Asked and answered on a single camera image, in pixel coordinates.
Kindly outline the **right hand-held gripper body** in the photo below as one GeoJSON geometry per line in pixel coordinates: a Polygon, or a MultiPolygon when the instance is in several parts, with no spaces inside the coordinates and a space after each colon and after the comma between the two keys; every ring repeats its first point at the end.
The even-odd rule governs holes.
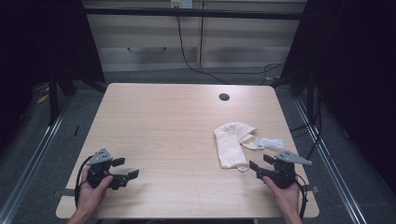
{"type": "Polygon", "coordinates": [[[275,162],[270,164],[273,166],[273,169],[268,170],[261,168],[256,172],[256,176],[258,179],[262,179],[264,176],[270,177],[280,189],[286,189],[295,182],[295,164],[312,164],[312,161],[300,157],[288,150],[275,154],[273,158],[275,159],[275,162]]]}

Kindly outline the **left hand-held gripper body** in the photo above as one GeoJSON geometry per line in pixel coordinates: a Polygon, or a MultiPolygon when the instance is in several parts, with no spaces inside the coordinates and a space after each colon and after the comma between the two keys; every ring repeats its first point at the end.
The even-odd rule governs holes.
{"type": "Polygon", "coordinates": [[[108,186],[110,189],[125,188],[127,186],[129,182],[127,175],[113,175],[110,173],[109,169],[113,167],[111,165],[113,160],[115,159],[105,148],[99,149],[88,159],[86,164],[90,167],[90,170],[87,180],[93,188],[98,187],[100,182],[109,175],[113,177],[108,186]]]}

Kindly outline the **white cloth with label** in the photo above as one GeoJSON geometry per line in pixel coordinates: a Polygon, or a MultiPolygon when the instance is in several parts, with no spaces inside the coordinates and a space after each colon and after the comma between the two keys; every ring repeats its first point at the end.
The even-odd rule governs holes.
{"type": "Polygon", "coordinates": [[[249,169],[249,162],[243,148],[257,151],[284,146],[282,139],[259,138],[253,134],[255,131],[255,127],[243,122],[229,122],[214,130],[222,169],[246,172],[249,169]]]}

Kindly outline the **person's right hand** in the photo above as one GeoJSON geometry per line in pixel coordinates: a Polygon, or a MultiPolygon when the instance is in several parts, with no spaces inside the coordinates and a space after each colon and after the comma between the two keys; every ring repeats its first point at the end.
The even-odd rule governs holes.
{"type": "Polygon", "coordinates": [[[264,184],[273,192],[273,197],[282,214],[284,215],[299,215],[299,196],[300,188],[296,183],[293,183],[286,189],[280,189],[273,180],[264,176],[262,178],[264,184]]]}

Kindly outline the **person's left hand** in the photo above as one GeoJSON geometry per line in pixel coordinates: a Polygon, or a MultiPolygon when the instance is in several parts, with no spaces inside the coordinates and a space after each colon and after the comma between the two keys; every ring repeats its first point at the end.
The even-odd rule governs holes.
{"type": "Polygon", "coordinates": [[[106,189],[113,180],[111,175],[106,176],[99,184],[98,187],[93,188],[88,183],[88,171],[89,167],[86,167],[82,171],[80,192],[78,197],[77,212],[83,217],[91,217],[95,210],[100,205],[101,201],[106,196],[106,189]]]}

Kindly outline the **black metal stand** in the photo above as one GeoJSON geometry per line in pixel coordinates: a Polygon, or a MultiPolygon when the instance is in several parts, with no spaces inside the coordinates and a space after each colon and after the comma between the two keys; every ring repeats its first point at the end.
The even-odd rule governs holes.
{"type": "Polygon", "coordinates": [[[58,88],[54,71],[49,73],[49,126],[53,125],[59,116],[58,88]]]}
{"type": "Polygon", "coordinates": [[[307,115],[310,122],[314,120],[314,95],[315,95],[315,80],[312,75],[312,72],[309,72],[306,103],[307,103],[307,115]]]}

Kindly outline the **yellow floor tape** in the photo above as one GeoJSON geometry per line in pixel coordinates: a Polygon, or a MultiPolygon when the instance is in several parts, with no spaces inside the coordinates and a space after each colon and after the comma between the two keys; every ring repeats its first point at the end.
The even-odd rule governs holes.
{"type": "Polygon", "coordinates": [[[50,88],[46,88],[46,89],[42,92],[42,94],[40,95],[40,97],[38,98],[38,100],[36,101],[36,103],[37,103],[38,105],[44,103],[44,102],[49,98],[49,96],[50,96],[50,88]]]}

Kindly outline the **black curtain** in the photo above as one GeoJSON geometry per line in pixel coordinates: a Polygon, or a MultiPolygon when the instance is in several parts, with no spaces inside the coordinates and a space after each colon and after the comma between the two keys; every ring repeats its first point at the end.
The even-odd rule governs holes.
{"type": "Polygon", "coordinates": [[[306,0],[280,81],[316,84],[396,195],[396,0],[306,0]]]}
{"type": "Polygon", "coordinates": [[[15,137],[33,88],[104,82],[82,0],[0,0],[0,153],[15,137]]]}

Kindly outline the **metal floor rail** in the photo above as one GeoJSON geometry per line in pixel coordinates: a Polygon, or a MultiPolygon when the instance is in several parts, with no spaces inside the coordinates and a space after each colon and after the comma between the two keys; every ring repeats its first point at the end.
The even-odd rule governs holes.
{"type": "Polygon", "coordinates": [[[368,224],[366,218],[364,217],[363,212],[361,211],[360,206],[358,205],[355,197],[351,193],[349,187],[343,176],[341,175],[336,163],[334,162],[332,155],[325,144],[324,140],[321,138],[318,127],[314,124],[314,121],[310,122],[307,115],[307,108],[304,105],[303,100],[300,97],[297,97],[294,100],[300,116],[304,121],[304,125],[307,128],[311,139],[314,142],[314,146],[317,149],[319,156],[321,157],[326,170],[329,173],[329,176],[343,202],[344,207],[346,208],[352,222],[354,224],[368,224]]]}
{"type": "Polygon", "coordinates": [[[7,196],[3,207],[0,209],[0,224],[11,224],[27,190],[29,189],[35,177],[38,167],[40,166],[45,155],[47,154],[53,137],[56,135],[59,127],[63,122],[64,114],[68,110],[70,104],[71,100],[67,99],[61,110],[59,111],[58,115],[51,122],[51,125],[47,127],[43,137],[41,138],[39,144],[35,149],[35,153],[33,154],[32,158],[27,162],[25,169],[21,174],[21,177],[18,179],[17,185],[15,186],[14,190],[12,190],[11,193],[7,196]]]}

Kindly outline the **black horizontal frame bar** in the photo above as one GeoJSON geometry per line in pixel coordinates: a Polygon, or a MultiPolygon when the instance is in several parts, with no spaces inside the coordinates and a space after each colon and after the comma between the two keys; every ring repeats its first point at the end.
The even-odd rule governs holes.
{"type": "Polygon", "coordinates": [[[197,18],[232,18],[298,21],[303,13],[212,10],[212,9],[175,9],[175,8],[137,8],[137,7],[84,7],[86,14],[129,15],[129,16],[174,16],[197,18]]]}

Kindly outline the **white wall outlet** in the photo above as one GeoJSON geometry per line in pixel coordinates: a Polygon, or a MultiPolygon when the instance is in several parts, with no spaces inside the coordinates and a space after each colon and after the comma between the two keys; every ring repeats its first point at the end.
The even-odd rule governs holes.
{"type": "Polygon", "coordinates": [[[171,8],[193,9],[192,0],[170,0],[171,8]]]}

